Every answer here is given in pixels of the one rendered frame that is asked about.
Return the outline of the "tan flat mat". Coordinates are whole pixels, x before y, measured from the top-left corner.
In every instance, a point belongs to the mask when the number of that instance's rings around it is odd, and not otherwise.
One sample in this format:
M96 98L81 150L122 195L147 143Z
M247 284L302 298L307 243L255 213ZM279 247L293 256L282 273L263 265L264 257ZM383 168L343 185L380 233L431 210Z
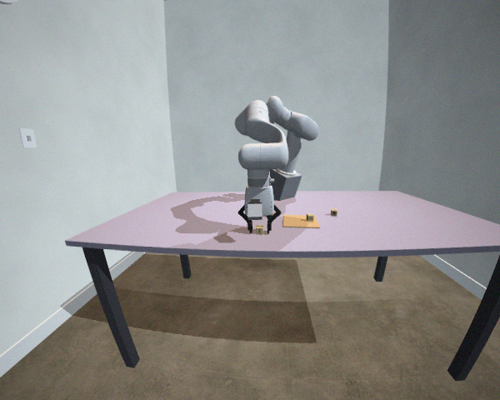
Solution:
M314 221L308 222L306 215L284 215L284 228L320 228L316 217Z

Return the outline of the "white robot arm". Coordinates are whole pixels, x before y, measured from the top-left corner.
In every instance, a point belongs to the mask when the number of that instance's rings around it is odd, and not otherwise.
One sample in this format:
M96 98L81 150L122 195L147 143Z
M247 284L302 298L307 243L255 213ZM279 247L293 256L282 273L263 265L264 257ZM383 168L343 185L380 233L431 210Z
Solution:
M287 130L287 139L274 123ZM312 141L319 133L318 125L310 117L287 110L276 96L271 96L267 103L256 100L248 104L236 117L235 127L242 135L261 142L243 145L238 153L239 163L247 169L247 185L254 188L274 183L270 169L294 176L302 147L301 138ZM247 203L247 218L263 220L260 199L251 199Z

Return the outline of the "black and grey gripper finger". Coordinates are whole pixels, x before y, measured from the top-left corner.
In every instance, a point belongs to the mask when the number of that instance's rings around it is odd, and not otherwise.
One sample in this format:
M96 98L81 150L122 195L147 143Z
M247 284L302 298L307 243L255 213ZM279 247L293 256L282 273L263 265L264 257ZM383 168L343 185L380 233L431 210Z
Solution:
M272 231L272 222L275 220L280 214L281 211L274 205L274 211L276 212L272 216L267 216L267 234L269 234L269 231Z
M243 212L245 210L245 204L244 206L238 211L238 214L247 221L247 229L250 230L250 233L253 231L253 221L248 220L248 216ZM251 225L252 224L252 225Z

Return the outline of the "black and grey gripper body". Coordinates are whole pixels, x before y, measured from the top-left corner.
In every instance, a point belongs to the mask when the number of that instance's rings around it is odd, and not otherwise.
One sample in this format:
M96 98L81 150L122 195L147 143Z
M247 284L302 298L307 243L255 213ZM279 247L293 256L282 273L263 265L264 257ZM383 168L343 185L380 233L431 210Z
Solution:
M268 195L270 193L270 195ZM262 215L273 215L274 200L273 200L273 186L267 187L249 187L246 186L245 192L245 213L248 215L248 203L251 199L260 199L262 203Z

